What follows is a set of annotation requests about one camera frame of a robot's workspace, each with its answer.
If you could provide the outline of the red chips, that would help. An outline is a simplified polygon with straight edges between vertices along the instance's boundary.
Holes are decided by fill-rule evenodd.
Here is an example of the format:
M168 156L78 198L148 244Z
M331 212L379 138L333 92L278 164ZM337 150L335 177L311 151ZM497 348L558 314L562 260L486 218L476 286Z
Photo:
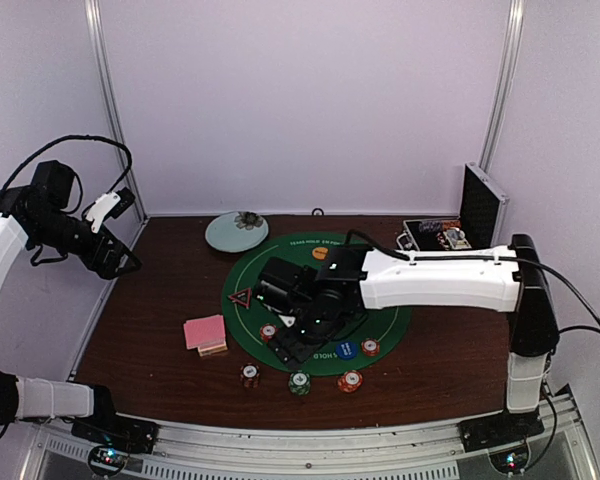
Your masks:
M265 324L260 328L259 333L261 339L268 343L277 333L277 327L273 324Z
M376 339L368 338L361 343L361 351L368 357L374 357L380 353L380 344Z

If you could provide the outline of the green poker chip stack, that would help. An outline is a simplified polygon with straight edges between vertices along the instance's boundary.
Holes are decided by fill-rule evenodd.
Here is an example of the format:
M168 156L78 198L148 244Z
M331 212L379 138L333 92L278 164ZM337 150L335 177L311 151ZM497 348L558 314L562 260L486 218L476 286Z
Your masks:
M303 371L292 372L288 380L289 391L293 395L308 395L311 390L311 377Z

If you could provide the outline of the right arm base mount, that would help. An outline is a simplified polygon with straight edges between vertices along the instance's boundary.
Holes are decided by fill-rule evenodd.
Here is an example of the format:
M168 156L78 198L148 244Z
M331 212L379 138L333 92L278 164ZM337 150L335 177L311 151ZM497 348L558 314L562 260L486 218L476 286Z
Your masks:
M458 429L466 452L523 441L542 434L545 430L538 408L522 414L504 410L497 414L463 420L458 424Z

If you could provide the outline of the red-backed playing card deck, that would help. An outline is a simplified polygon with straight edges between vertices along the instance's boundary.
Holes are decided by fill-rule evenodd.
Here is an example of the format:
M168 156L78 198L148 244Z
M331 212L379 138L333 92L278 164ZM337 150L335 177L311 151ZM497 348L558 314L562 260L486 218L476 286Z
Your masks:
M213 315L187 320L183 324L186 348L208 349L226 343L224 317Z

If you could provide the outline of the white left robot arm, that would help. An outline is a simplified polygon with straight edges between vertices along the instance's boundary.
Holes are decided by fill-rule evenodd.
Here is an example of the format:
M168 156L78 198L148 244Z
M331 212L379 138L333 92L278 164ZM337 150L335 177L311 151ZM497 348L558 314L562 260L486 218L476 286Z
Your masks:
M31 263L44 263L44 248L56 250L56 262L75 255L104 280L114 280L140 269L141 262L105 225L135 201L124 187L98 197L86 214L68 210L77 173L57 160L37 165L30 184L0 192L0 292L14 261L23 250L33 251ZM118 415L102 405L101 387L0 371L0 426L36 418L84 418L86 429L103 444L117 442L124 433Z

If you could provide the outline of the blue small blind button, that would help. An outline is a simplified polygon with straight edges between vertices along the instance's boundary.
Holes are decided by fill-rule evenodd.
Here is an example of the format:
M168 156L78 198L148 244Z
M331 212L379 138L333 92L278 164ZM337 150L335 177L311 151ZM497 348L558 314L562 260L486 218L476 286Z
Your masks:
M336 345L335 354L341 360L352 360L358 354L358 347L354 342L342 341Z

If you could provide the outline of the brown poker chip stack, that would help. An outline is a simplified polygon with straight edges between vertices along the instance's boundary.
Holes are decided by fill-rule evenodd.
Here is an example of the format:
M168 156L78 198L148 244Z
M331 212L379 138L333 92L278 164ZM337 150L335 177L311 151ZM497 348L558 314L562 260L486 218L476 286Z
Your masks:
M240 369L240 381L244 388L257 388L260 380L260 369L257 365L247 363Z

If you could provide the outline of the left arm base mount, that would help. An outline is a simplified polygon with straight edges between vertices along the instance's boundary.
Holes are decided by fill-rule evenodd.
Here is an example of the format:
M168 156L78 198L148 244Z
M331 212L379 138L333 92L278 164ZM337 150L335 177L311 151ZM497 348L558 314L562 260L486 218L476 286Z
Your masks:
M158 424L119 415L107 387L90 385L90 388L94 393L93 414L76 417L72 421L71 434L125 453L151 454L159 431Z

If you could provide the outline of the black triangular dealer button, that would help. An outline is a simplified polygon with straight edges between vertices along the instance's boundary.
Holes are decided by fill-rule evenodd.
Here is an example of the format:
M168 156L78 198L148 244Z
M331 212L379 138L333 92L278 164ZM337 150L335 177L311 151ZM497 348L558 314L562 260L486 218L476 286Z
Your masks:
M252 299L252 289L250 287L238 290L228 296L228 299L238 306L249 309Z

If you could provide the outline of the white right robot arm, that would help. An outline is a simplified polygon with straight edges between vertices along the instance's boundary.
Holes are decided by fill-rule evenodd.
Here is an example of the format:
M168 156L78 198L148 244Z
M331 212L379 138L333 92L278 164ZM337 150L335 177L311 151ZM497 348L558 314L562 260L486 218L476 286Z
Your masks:
M527 235L486 250L408 251L379 245L350 231L317 269L270 258L255 296L285 327L270 348L299 368L354 317L397 307L471 307L509 317L506 409L493 419L499 440L515 440L539 405L545 364L559 342L545 267Z

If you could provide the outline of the orange big blind button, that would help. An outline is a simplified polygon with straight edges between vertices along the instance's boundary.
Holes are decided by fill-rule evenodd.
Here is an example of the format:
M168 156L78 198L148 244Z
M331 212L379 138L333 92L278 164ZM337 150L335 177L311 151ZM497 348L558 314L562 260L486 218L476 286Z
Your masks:
M326 247L316 247L312 251L312 256L317 260L324 260L328 254Z

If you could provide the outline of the red poker chip stack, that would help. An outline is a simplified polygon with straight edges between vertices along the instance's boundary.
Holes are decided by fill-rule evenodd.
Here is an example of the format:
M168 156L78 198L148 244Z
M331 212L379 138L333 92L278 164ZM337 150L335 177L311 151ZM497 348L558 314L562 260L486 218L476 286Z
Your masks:
M337 387L343 393L353 393L362 386L363 381L363 376L359 371L349 370L337 379Z

